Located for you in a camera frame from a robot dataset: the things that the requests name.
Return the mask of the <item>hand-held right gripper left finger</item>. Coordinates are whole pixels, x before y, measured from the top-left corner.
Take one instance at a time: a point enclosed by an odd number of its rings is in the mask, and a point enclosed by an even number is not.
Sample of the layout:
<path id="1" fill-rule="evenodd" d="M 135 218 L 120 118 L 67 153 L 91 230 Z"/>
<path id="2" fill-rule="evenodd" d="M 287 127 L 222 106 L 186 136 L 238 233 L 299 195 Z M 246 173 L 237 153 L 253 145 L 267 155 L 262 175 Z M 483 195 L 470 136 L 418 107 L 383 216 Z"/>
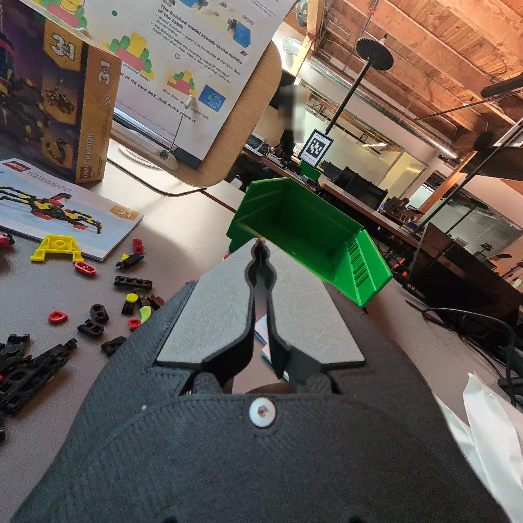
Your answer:
<path id="1" fill-rule="evenodd" d="M 252 239 L 199 278 L 163 342 L 162 367 L 210 373 L 226 384 L 253 356 L 260 240 Z"/>

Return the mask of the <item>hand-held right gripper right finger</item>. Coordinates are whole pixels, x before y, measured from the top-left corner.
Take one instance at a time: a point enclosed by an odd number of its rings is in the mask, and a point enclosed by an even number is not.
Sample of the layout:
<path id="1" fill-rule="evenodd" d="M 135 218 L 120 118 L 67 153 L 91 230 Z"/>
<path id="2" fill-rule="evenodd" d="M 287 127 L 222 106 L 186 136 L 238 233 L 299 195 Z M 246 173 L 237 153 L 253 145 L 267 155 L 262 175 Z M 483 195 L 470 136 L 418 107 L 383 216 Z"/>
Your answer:
<path id="1" fill-rule="evenodd" d="M 363 367 L 364 355 L 323 280 L 270 241 L 260 248 L 274 374 L 304 384 L 312 375 Z"/>

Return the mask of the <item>pile of lego pieces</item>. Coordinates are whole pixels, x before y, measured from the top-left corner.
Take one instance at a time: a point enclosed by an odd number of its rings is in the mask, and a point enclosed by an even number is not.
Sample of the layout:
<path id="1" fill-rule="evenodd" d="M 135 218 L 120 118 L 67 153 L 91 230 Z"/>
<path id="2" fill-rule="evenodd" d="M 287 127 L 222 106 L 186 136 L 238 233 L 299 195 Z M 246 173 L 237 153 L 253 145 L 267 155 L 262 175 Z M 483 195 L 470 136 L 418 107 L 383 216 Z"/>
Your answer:
<path id="1" fill-rule="evenodd" d="M 14 237 L 7 232 L 1 232 L 1 249 L 15 244 Z M 94 276 L 96 269 L 87 264 L 79 247 L 73 246 L 74 238 L 49 235 L 45 237 L 40 250 L 37 250 L 31 260 L 44 261 L 46 252 L 53 254 L 71 254 L 74 258 L 75 270 L 85 276 Z M 128 270 L 143 260 L 145 248 L 141 239 L 132 240 L 133 254 L 123 254 L 121 261 L 116 263 L 118 269 Z M 150 291 L 153 288 L 151 280 L 117 276 L 115 287 L 132 288 L 135 291 Z M 136 292 L 126 296 L 121 314 L 132 316 L 139 307 L 140 318 L 130 318 L 127 321 L 129 332 L 132 333 L 149 319 L 153 311 L 157 311 L 165 301 L 153 294 L 140 296 Z M 90 317 L 77 327 L 79 333 L 92 339 L 101 337 L 105 325 L 109 322 L 107 309 L 102 304 L 94 304 L 90 308 Z M 50 324 L 60 324 L 68 319 L 61 310 L 50 313 Z M 42 354 L 36 356 L 24 355 L 26 345 L 30 341 L 29 334 L 11 334 L 5 343 L 1 343 L 1 444 L 5 441 L 5 418 L 14 417 L 25 405 L 35 397 L 42 388 L 52 381 L 56 373 L 69 361 L 69 354 L 77 348 L 77 339 L 71 338 L 65 343 L 59 343 Z M 127 337 L 119 336 L 101 344 L 101 352 L 111 358 L 127 341 Z"/>

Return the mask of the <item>purple lego set box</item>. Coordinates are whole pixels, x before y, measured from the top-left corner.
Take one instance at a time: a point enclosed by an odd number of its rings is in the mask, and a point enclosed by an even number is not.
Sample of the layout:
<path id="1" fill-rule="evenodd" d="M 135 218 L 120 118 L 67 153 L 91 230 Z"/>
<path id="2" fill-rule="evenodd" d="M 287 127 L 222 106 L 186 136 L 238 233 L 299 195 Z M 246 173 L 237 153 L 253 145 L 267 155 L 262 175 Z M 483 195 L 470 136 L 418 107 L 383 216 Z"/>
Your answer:
<path id="1" fill-rule="evenodd" d="M 1 1 L 1 145 L 85 184 L 104 177 L 122 62 L 60 10 Z"/>

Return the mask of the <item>closed instruction booklet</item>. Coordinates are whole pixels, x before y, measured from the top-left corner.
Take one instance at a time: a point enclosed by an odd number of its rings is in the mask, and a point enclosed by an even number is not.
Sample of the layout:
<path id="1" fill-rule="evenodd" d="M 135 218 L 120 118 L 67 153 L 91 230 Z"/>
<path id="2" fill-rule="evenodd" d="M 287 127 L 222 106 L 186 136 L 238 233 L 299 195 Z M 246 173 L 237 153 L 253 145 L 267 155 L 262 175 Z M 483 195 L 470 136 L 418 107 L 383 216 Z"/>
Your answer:
<path id="1" fill-rule="evenodd" d="M 260 354 L 261 358 L 263 358 L 267 363 L 272 364 L 270 346 L 269 346 L 267 315 L 264 315 L 260 320 L 258 320 L 256 322 L 254 334 L 255 334 L 255 337 L 263 345 L 263 347 L 261 349 L 261 354 Z"/>

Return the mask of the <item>green plastic bin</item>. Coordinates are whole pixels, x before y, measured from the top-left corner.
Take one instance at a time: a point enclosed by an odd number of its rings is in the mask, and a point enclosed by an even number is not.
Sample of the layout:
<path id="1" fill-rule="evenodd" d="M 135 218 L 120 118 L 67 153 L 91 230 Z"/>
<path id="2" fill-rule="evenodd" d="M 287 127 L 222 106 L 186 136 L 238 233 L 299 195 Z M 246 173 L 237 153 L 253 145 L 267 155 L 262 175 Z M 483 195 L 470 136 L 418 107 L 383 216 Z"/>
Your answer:
<path id="1" fill-rule="evenodd" d="M 226 236 L 231 252 L 272 242 L 360 308 L 393 279 L 361 224 L 289 178 L 253 181 Z"/>

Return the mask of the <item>small marker tag card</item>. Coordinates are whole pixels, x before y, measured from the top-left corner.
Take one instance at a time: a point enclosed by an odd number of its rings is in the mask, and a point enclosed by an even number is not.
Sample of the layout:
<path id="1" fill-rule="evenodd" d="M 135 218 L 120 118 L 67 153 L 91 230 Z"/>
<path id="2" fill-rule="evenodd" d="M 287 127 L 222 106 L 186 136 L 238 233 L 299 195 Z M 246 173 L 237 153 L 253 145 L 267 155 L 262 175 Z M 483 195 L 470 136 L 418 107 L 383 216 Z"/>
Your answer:
<path id="1" fill-rule="evenodd" d="M 301 148 L 297 158 L 312 168 L 317 168 L 332 146 L 334 139 L 314 129 Z"/>

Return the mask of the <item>open spider instruction booklet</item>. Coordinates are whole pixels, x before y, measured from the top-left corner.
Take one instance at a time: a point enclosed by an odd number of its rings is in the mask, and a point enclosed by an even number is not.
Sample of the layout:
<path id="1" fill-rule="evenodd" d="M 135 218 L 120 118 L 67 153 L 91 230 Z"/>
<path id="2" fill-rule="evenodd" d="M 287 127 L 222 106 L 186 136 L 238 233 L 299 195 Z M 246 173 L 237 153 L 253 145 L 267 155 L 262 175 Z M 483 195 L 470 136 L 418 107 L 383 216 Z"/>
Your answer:
<path id="1" fill-rule="evenodd" d="M 21 159 L 1 160 L 1 229 L 43 240 L 71 236 L 82 254 L 103 261 L 143 214 Z"/>

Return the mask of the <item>crumpled white paper bag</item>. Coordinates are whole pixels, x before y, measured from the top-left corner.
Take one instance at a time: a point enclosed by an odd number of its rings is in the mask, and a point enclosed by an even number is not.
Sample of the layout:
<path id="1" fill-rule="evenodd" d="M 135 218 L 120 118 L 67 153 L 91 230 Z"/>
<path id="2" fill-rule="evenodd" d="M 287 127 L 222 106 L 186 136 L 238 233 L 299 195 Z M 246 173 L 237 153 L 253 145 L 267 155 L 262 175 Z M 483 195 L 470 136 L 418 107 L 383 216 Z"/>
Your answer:
<path id="1" fill-rule="evenodd" d="M 467 422 L 434 395 L 468 464 L 510 522 L 522 522 L 522 413 L 468 374 L 463 390 Z"/>

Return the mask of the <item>printed instruction sheet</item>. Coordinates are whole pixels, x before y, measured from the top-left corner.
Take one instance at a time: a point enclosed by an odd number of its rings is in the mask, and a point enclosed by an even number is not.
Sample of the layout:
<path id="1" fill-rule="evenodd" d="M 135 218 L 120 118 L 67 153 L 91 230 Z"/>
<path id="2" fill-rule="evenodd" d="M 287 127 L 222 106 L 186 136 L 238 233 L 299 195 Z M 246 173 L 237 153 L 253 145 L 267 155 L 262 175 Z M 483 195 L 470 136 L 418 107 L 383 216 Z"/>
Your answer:
<path id="1" fill-rule="evenodd" d="M 115 108 L 205 159 L 297 1 L 33 1 L 122 61 Z"/>

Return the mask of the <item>black round-top pole stand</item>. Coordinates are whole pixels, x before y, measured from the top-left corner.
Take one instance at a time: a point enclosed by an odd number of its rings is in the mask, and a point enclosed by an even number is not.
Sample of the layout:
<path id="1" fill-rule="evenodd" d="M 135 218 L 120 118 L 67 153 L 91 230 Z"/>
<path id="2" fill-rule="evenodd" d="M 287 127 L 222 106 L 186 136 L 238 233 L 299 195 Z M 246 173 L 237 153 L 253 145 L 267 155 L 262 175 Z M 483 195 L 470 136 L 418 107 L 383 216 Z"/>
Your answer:
<path id="1" fill-rule="evenodd" d="M 336 113 L 333 115 L 330 123 L 325 129 L 325 135 L 328 136 L 335 126 L 338 118 L 343 113 L 350 98 L 355 94 L 357 88 L 362 82 L 363 78 L 369 69 L 376 69 L 378 71 L 388 71 L 394 64 L 394 58 L 390 51 L 379 41 L 370 38 L 361 37 L 355 44 L 355 51 L 358 56 L 364 60 L 363 68 L 359 75 L 354 80 L 348 93 L 345 95 L 343 101 L 339 104 Z"/>

